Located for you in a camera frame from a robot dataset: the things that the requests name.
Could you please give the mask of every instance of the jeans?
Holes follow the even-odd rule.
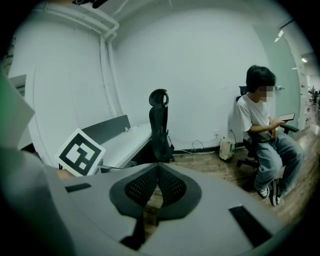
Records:
[[[283,177],[279,183],[279,192],[281,194],[288,192],[303,162],[302,147],[287,134],[277,132],[275,139],[264,143],[257,142],[255,152],[260,164],[254,182],[255,189],[257,191],[265,189],[285,165]]]

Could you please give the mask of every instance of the wall pipe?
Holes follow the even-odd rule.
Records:
[[[112,17],[117,15],[118,13],[121,12],[121,10],[126,6],[126,4],[129,2],[130,0],[124,0],[123,3],[119,6],[119,8],[114,12],[112,13]]]
[[[60,16],[60,17],[63,17],[65,19],[68,19],[68,20],[71,20],[73,22],[76,22],[76,23],[78,23],[78,24],[80,24],[80,25],[82,25],[82,26],[84,26],[84,27],[86,27],[88,29],[91,29],[92,31],[97,32],[99,35],[102,34],[102,32],[97,30],[96,28],[94,28],[94,27],[92,27],[92,26],[90,26],[90,25],[88,25],[88,24],[86,24],[86,23],[84,23],[84,22],[82,22],[82,21],[80,21],[80,20],[78,20],[76,18],[72,18],[70,16],[67,16],[67,15],[65,15],[63,13],[60,13],[60,12],[57,12],[57,11],[53,11],[53,10],[45,10],[44,11],[43,9],[33,9],[33,11],[34,12],[40,12],[40,13],[43,12],[45,14],[48,13],[48,14],[53,14],[53,15],[56,15],[56,16]]]
[[[83,8],[99,15],[101,18],[107,20],[108,22],[113,24],[113,27],[111,29],[108,29],[107,32],[104,34],[104,38],[106,39],[108,36],[110,36],[111,34],[113,34],[113,32],[115,32],[119,27],[120,24],[119,22],[117,22],[114,18],[110,17],[109,15],[107,15],[105,12],[99,10],[99,9],[94,9],[92,7],[92,3],[88,2],[86,4],[81,5]]]
[[[118,80],[116,77],[116,67],[115,67],[113,48],[112,48],[112,43],[111,43],[112,40],[117,36],[117,33],[115,31],[119,28],[120,25],[116,20],[114,20],[113,18],[111,18],[110,16],[108,16],[107,14],[102,12],[101,10],[93,9],[92,4],[84,4],[84,5],[82,5],[82,7],[85,7],[86,9],[90,10],[91,12],[96,13],[100,17],[102,17],[102,18],[106,19],[107,21],[109,21],[110,23],[112,23],[114,26],[110,29],[108,26],[98,22],[97,20],[87,16],[84,13],[80,13],[80,12],[77,12],[77,11],[65,8],[63,6],[56,5],[56,4],[50,4],[48,9],[36,8],[36,9],[33,9],[33,11],[45,12],[45,13],[50,13],[53,15],[63,17],[65,19],[76,22],[86,28],[89,28],[89,29],[91,29],[101,35],[101,37],[100,37],[100,64],[101,64],[102,81],[103,81],[104,91],[105,91],[105,95],[107,98],[107,104],[108,104],[110,113],[113,115],[113,117],[116,117],[117,114],[116,114],[116,110],[115,110],[115,105],[114,105],[114,101],[111,98],[110,85],[108,84],[107,63],[106,63],[106,57],[107,57],[106,38],[109,35],[113,34],[113,36],[107,42],[107,47],[108,47],[108,52],[109,52],[109,63],[110,63],[112,80],[113,80],[113,84],[114,84],[114,88],[115,88],[115,94],[116,94],[117,100],[120,105],[121,115],[123,115],[125,113],[125,111],[124,111],[123,103],[122,103],[122,100],[121,100],[121,97],[119,94]],[[80,21],[79,19],[70,17],[66,14],[78,17],[78,18],[83,19],[85,21],[88,21],[92,24],[95,24],[99,28],[101,28],[107,32],[105,34],[103,34],[101,31],[97,30],[96,28]]]
[[[109,53],[109,63],[110,63],[112,80],[113,80],[113,86],[115,89],[116,98],[117,98],[119,105],[120,105],[121,115],[124,115],[126,113],[126,110],[124,108],[124,104],[123,104],[122,98],[119,93],[118,79],[117,79],[117,75],[116,75],[116,65],[115,65],[115,59],[114,59],[114,49],[112,47],[112,40],[115,39],[116,36],[117,36],[117,33],[114,32],[113,37],[111,37],[109,39],[109,41],[107,42],[107,47],[108,47],[108,53]]]
[[[107,83],[108,81],[108,76],[107,76],[107,63],[106,63],[106,44],[105,44],[105,38],[102,35],[100,37],[100,60],[101,60],[101,73],[102,73],[102,80],[104,84],[104,91],[105,95],[107,98],[107,103],[110,109],[111,114],[113,115],[114,118],[117,117],[116,110],[115,110],[115,105],[114,101],[111,98],[111,93],[110,93],[110,85]]]
[[[98,20],[96,20],[96,19],[94,19],[94,18],[92,18],[92,17],[90,17],[90,16],[88,16],[88,15],[86,15],[84,13],[78,12],[76,10],[72,10],[72,9],[69,9],[69,8],[66,8],[66,7],[57,5],[57,4],[53,4],[53,3],[48,5],[48,10],[61,12],[63,14],[75,16],[77,18],[80,18],[82,20],[85,20],[87,22],[90,22],[90,23],[96,25],[97,27],[103,29],[104,31],[109,31],[110,30],[110,28],[107,25],[101,23],[100,21],[98,21]]]
[[[173,9],[174,9],[174,7],[173,7],[173,5],[172,5],[171,0],[169,0],[169,5],[170,5],[171,10],[173,10]]]

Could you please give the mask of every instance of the ceiling light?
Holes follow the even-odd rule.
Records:
[[[282,37],[283,34],[284,34],[284,32],[282,30],[280,30],[278,37],[274,40],[274,42],[277,42],[280,39],[280,37]]]

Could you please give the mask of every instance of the white desk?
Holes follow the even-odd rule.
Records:
[[[151,140],[150,123],[145,123],[120,133],[101,144],[106,149],[104,166],[123,168]]]

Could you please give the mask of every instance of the hand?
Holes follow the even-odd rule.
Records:
[[[277,137],[277,130],[273,129],[271,133],[271,139],[275,139]]]
[[[284,125],[286,122],[285,121],[282,121],[280,120],[279,118],[275,118],[271,121],[271,127],[272,127],[272,130],[276,129],[277,127],[279,127],[280,125]]]
[[[59,177],[60,180],[75,177],[73,174],[71,174],[67,170],[56,169],[56,173],[58,174],[58,177]]]

